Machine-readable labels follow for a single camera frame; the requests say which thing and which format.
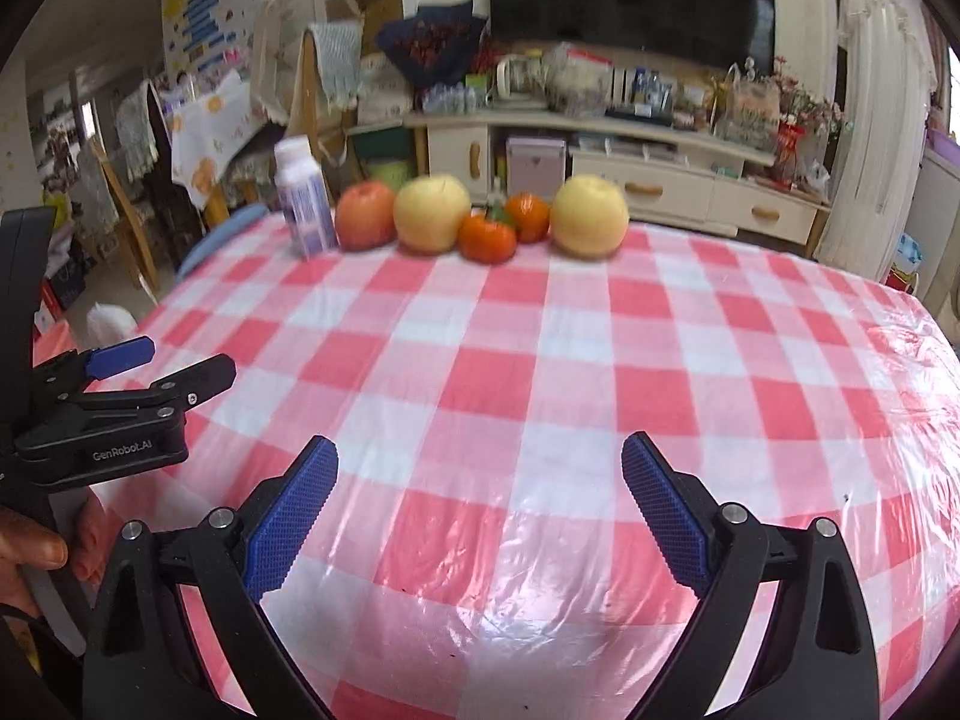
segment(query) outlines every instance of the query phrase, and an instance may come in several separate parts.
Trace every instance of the blue chair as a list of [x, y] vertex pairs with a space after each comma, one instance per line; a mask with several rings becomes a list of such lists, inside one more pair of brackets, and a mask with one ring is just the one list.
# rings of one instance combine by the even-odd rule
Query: blue chair
[[186, 255], [179, 271], [176, 272], [176, 283], [181, 284], [187, 276], [208, 261], [208, 259], [215, 255], [224, 245], [227, 245], [248, 228], [253, 227], [261, 218], [267, 217], [267, 215], [270, 215], [270, 209], [258, 202], [253, 205], [244, 206], [223, 224], [213, 228], [209, 235], [195, 245], [195, 247], [190, 250], [190, 253]]

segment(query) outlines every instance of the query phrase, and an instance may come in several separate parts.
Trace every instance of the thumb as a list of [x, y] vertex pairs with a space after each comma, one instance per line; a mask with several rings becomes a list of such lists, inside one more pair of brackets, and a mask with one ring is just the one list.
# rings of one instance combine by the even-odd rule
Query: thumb
[[44, 571], [66, 564], [66, 542], [22, 514], [0, 508], [0, 559]]

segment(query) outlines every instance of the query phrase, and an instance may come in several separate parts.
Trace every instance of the bottle label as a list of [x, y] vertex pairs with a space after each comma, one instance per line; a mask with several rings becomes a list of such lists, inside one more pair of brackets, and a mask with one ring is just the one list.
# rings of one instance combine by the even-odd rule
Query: bottle label
[[338, 247], [333, 211], [320, 175], [278, 189], [280, 207], [299, 253], [312, 257]]

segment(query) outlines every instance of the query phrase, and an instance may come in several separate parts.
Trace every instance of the ceiling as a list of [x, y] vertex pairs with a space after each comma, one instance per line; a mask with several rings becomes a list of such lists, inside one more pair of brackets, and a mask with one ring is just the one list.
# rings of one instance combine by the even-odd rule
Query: ceiling
[[20, 42], [28, 94], [64, 83], [83, 98], [163, 55], [160, 0], [46, 0]]

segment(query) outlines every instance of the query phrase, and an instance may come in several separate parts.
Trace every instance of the drawer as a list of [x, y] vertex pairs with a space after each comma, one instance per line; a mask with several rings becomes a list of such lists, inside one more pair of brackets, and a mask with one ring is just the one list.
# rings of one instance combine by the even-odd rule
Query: drawer
[[707, 218], [713, 179], [681, 167], [660, 167], [640, 160], [573, 152], [573, 175], [591, 173], [623, 190], [632, 218], [670, 215], [703, 221]]
[[817, 209], [813, 206], [786, 199], [776, 191], [719, 179], [713, 188], [707, 219], [805, 244], [816, 215]]
[[430, 127], [430, 173], [459, 178], [474, 199], [491, 189], [490, 131], [486, 127]]

